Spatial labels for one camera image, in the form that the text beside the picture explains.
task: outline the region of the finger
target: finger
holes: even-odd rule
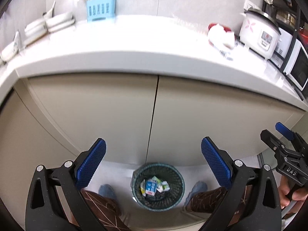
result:
[[[291,208],[291,210],[289,211],[289,213],[297,213],[297,212],[301,209],[301,207],[303,206],[304,202],[305,202],[304,200],[298,201],[298,202],[294,205],[294,207]]]
[[[293,193],[292,199],[293,200],[306,200],[307,196],[308,196],[307,189],[302,187]]]
[[[280,180],[280,186],[278,187],[278,189],[281,190],[282,193],[284,193],[284,195],[287,195],[290,192],[290,187],[288,184],[288,178],[285,176],[281,177]]]
[[[279,193],[281,209],[283,209],[284,207],[289,205],[290,200],[285,196],[285,194],[280,189],[278,189],[278,193]]]

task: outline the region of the microwave door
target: microwave door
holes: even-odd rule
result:
[[[302,91],[308,81],[308,55],[302,45],[299,48],[299,53],[292,69],[288,71],[287,75],[289,78]]]

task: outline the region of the white bowl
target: white bowl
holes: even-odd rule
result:
[[[25,33],[28,32],[29,30],[32,30],[33,28],[45,24],[45,19],[44,18],[39,18],[31,23],[29,23],[26,27],[25,27]]]
[[[32,42],[38,40],[43,35],[45,35],[47,32],[48,32],[48,30],[45,28],[45,29],[38,31],[35,34],[31,35],[26,40],[24,40],[24,43],[23,43],[24,47],[26,47],[27,45],[31,44]]]
[[[64,13],[64,14],[52,17],[50,19],[47,19],[46,25],[47,25],[47,28],[52,28],[60,23],[64,23],[66,21],[71,20],[72,18],[73,18],[73,12]]]
[[[50,33],[56,32],[56,31],[58,31],[58,30],[61,30],[61,29],[63,29],[63,28],[66,28],[66,27],[68,27],[68,26],[74,24],[74,22],[75,22],[75,18],[73,18],[72,20],[66,21],[66,22],[64,22],[64,23],[58,24],[58,25],[56,25],[56,26],[54,26],[54,27],[52,27],[52,28],[48,28],[48,31],[49,31]]]
[[[16,42],[11,42],[7,45],[4,50],[0,53],[0,57],[3,61],[11,60],[18,52],[18,44]]]
[[[32,35],[36,34],[39,31],[42,31],[46,28],[47,28],[46,24],[42,23],[42,24],[39,24],[39,25],[33,27],[30,30],[25,31],[25,35],[26,35],[26,37],[31,37]]]

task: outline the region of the red item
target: red item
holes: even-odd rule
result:
[[[215,26],[215,25],[217,25],[218,23],[210,23],[209,24],[209,26],[208,26],[208,31],[210,31],[210,29],[211,29],[211,27],[213,27],[213,26]],[[226,31],[226,32],[230,32],[230,31],[232,31],[229,27],[226,27],[226,26],[224,26],[224,25],[221,25],[222,27],[224,27],[224,31]]]
[[[304,47],[308,46],[308,30],[302,29],[299,31],[299,34],[301,35],[302,40],[304,41]]]

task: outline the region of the box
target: box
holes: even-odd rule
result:
[[[89,21],[115,17],[116,0],[87,0],[87,19]]]
[[[157,183],[153,180],[148,180],[145,185],[145,193],[154,196],[156,188],[157,188]]]

